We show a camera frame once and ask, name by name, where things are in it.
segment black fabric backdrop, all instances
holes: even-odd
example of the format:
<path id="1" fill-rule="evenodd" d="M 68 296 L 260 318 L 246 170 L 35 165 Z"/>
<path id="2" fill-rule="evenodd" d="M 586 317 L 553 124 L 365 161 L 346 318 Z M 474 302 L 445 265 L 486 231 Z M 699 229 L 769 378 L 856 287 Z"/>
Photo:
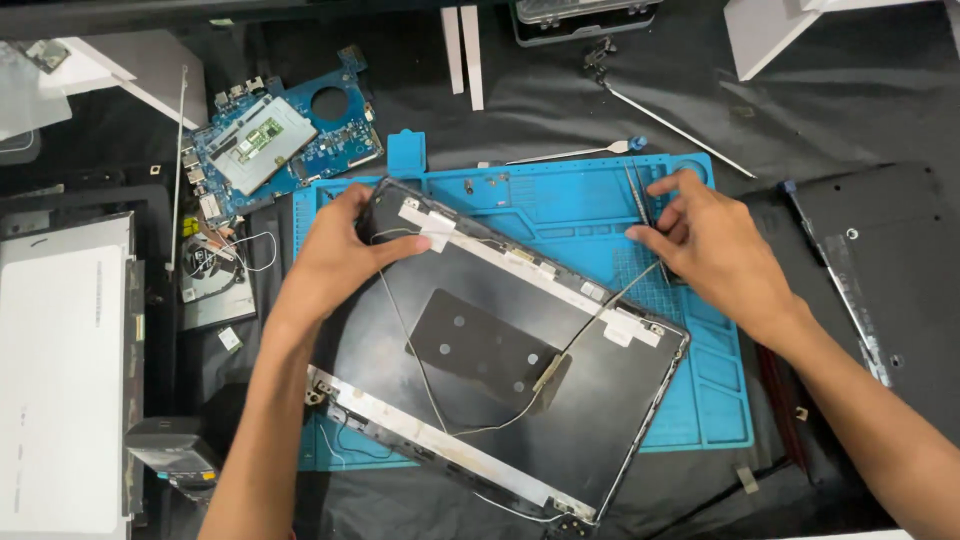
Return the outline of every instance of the black fabric backdrop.
<path id="1" fill-rule="evenodd" d="M 940 172 L 958 200 L 960 61 L 940 3 L 824 15 L 749 83 L 735 77 L 723 0 L 666 0 L 646 30 L 614 36 L 608 81 L 751 170 L 751 180 L 714 161 L 716 184 L 733 196 L 792 178 L 811 179 L 866 165 L 920 160 Z M 338 66 L 335 51 L 358 44 L 381 137 L 409 128 L 427 137 L 431 170 L 472 167 L 606 146 L 646 135 L 646 154 L 698 149 L 581 75 L 583 42 L 522 49 L 508 12 L 480 11 L 487 109 L 450 92 L 439 15 L 409 12 L 336 21 L 284 21 L 233 30 L 177 29 L 206 67 L 208 95 L 254 75 L 289 87 Z M 176 124 L 119 88 L 72 96 L 74 119 L 43 130 L 37 162 L 0 171 L 76 170 L 170 161 Z M 384 160 L 351 175 L 384 172 Z M 250 233 L 289 237 L 289 200 L 252 216 Z M 254 263 L 270 260 L 254 242 Z M 181 411 L 204 414 L 229 439 L 249 378 L 258 335 L 290 246 L 256 276 L 258 315 L 233 325 L 245 346 L 229 355 L 213 331 L 179 343 Z M 753 345 L 742 339 L 756 444 L 750 449 L 643 454 L 629 471 L 601 538 L 751 538 L 856 529 L 884 522 L 854 477 L 810 486 L 785 463 L 770 406 L 758 381 Z M 583 444 L 589 444 L 588 435 Z M 755 471 L 760 490 L 737 490 L 734 467 Z M 173 498 L 161 520 L 137 532 L 190 538 L 202 515 Z M 419 540 L 538 538 L 540 528 L 417 468 L 301 474 L 300 538 Z"/>

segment hand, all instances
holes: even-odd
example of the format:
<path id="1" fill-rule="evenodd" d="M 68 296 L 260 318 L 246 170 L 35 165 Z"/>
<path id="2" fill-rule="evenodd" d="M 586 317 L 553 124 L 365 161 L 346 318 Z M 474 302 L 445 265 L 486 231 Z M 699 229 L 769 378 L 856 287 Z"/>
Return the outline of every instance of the hand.
<path id="1" fill-rule="evenodd" d="M 634 226 L 639 240 L 753 339 L 773 344 L 809 310 L 790 291 L 770 246 L 760 237 L 743 203 L 706 187 L 682 169 L 647 187 L 658 197 L 679 189 L 663 210 L 657 229 Z"/>
<path id="2" fill-rule="evenodd" d="M 274 312 L 283 309 L 310 325 L 319 323 L 378 270 L 430 249 L 430 239 L 419 235 L 375 246 L 361 242 L 353 222 L 371 194 L 369 187 L 351 184 L 317 212 Z"/>

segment black cloth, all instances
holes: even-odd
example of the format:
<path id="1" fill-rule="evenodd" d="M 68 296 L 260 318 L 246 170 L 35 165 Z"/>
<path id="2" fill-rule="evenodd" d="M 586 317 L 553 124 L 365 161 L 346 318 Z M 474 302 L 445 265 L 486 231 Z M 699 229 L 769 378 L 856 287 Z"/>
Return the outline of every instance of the black cloth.
<path id="1" fill-rule="evenodd" d="M 760 177 L 748 179 L 714 160 L 719 190 L 737 196 L 788 178 L 901 160 L 924 161 L 948 173 L 960 167 L 954 148 L 960 139 L 960 61 L 940 3 L 827 13 L 749 83 L 735 77 L 725 4 L 666 1 L 648 29 L 613 37 L 619 51 L 606 62 L 608 81 L 618 91 Z M 649 139 L 645 154 L 698 151 L 583 77 L 585 43 L 518 47 L 503 7 L 480 10 L 482 112 L 470 110 L 468 93 L 451 95 L 436 12 L 176 33 L 204 61 L 209 96 L 254 75 L 277 75 L 294 86 L 337 67 L 336 50 L 356 43 L 370 64 L 364 78 L 381 137 L 404 128 L 426 132 L 431 170 L 606 146 L 634 135 Z M 175 155 L 176 124 L 122 89 L 71 96 L 70 103 L 74 119 L 44 129 L 40 157 L 21 167 L 82 169 Z M 384 169 L 385 160 L 375 160 L 350 175 Z M 3 169 L 4 180 L 18 170 L 26 169 Z M 955 196 L 957 183 L 944 177 L 948 196 Z M 281 198 L 251 217 L 247 233 L 279 231 L 277 239 L 283 240 L 289 237 L 285 227 L 289 201 Z M 253 244 L 254 263 L 269 261 L 269 243 Z M 283 257 L 271 271 L 255 277 L 257 316 L 233 325 L 242 349 L 229 355 L 213 331 L 180 340 L 180 366 L 188 379 L 183 383 L 193 385 L 196 399 L 193 410 L 223 384 L 249 377 L 261 323 L 292 260 L 289 242 L 281 241 L 281 249 Z M 756 444 L 640 456 L 599 537 L 720 536 L 724 530 L 738 537 L 800 535 L 822 531 L 825 508 L 861 496 L 859 486 L 853 495 L 818 491 L 783 463 L 753 345 L 746 337 L 741 345 Z M 587 435 L 583 444 L 589 444 Z M 758 492 L 736 490 L 737 465 L 762 478 Z M 804 511 L 787 513 L 798 504 Z M 171 516 L 168 537 L 188 537 L 172 531 L 192 530 L 182 523 L 196 523 L 197 515 L 183 510 Z M 670 527 L 678 520 L 684 523 Z M 829 522 L 848 527 L 843 519 Z M 536 524 L 415 468 L 300 475 L 296 523 L 300 538 L 540 536 Z"/>

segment blue silicone repair mat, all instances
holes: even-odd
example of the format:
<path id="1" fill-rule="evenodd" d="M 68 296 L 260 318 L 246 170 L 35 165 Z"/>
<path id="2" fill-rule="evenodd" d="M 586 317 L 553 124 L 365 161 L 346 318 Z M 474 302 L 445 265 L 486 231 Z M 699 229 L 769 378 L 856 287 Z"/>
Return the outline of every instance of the blue silicone repair mat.
<path id="1" fill-rule="evenodd" d="M 391 157 L 397 149 L 417 152 L 420 142 L 402 137 L 388 139 L 388 163 L 394 178 L 420 181 L 430 197 L 500 230 L 574 270 L 618 290 L 655 261 L 647 249 L 623 232 L 638 222 L 636 205 L 627 184 L 624 164 L 643 185 L 679 168 L 695 170 L 713 186 L 706 154 L 686 156 L 636 156 L 604 160 L 548 162 L 487 169 L 423 173 L 422 159 Z M 372 177 L 324 180 L 294 193 L 294 249 L 300 245 L 317 209 L 346 189 L 351 182 L 375 184 Z M 659 215 L 666 200 L 652 200 Z M 753 422 L 743 377 L 736 326 L 707 305 L 689 287 L 669 285 L 659 272 L 651 272 L 627 295 L 633 302 L 657 311 L 687 327 L 692 334 L 689 352 L 681 362 L 640 452 L 676 452 L 749 447 L 754 444 Z M 323 425 L 331 446 L 346 467 L 329 455 Z M 389 450 L 362 434 L 344 429 L 335 440 L 338 425 L 315 415 L 303 432 L 300 469 L 327 471 L 397 467 L 413 463 L 396 454 L 385 459 L 351 452 L 360 449 L 386 456 Z"/>

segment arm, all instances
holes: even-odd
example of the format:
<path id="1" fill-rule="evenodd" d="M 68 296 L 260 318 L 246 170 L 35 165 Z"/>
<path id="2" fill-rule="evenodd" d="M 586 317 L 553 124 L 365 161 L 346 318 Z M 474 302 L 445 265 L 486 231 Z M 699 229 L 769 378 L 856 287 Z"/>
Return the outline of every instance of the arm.
<path id="1" fill-rule="evenodd" d="M 877 500 L 918 538 L 960 537 L 960 450 L 877 382 L 790 291 L 770 246 L 742 203 L 682 170 L 652 184 L 679 190 L 657 228 L 627 236 L 659 255 L 700 296 L 783 356 Z"/>
<path id="2" fill-rule="evenodd" d="M 368 247 L 353 221 L 370 199 L 360 184 L 317 213 L 261 338 L 240 426 L 200 540 L 286 540 L 294 512 L 306 366 L 320 325 L 378 270 L 430 247 L 405 236 Z"/>

